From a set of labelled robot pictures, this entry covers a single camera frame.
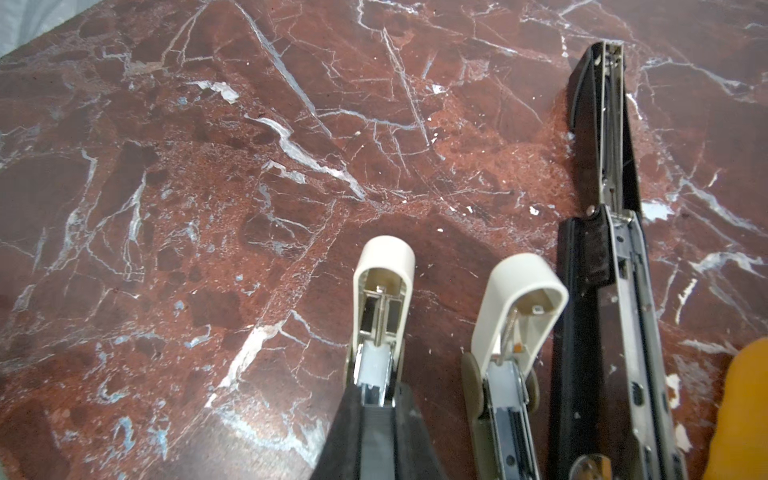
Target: red marble table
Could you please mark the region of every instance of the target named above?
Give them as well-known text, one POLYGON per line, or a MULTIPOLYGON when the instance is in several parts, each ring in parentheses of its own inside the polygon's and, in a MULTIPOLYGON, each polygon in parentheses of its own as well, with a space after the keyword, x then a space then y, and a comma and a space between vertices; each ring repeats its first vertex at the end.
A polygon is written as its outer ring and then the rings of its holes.
MULTIPOLYGON (((768 8, 106 0, 0 60, 0 458, 11 479, 306 478, 351 278, 417 259, 403 379, 473 478, 459 359, 491 268, 578 214, 564 86, 622 41, 679 445, 768 333, 768 8)), ((551 344, 532 422, 546 458, 551 344)))

